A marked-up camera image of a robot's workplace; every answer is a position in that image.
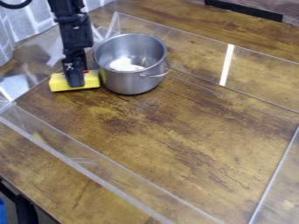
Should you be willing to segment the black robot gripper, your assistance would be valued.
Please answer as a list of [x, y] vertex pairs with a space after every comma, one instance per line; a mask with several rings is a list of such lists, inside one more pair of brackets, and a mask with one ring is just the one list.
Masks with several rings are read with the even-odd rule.
[[[53, 21], [60, 27], [64, 55], [74, 55], [93, 46], [89, 15], [82, 12], [82, 0], [48, 0]], [[72, 88], [84, 86], [84, 72], [88, 70], [84, 57], [65, 57], [61, 60], [62, 72]]]

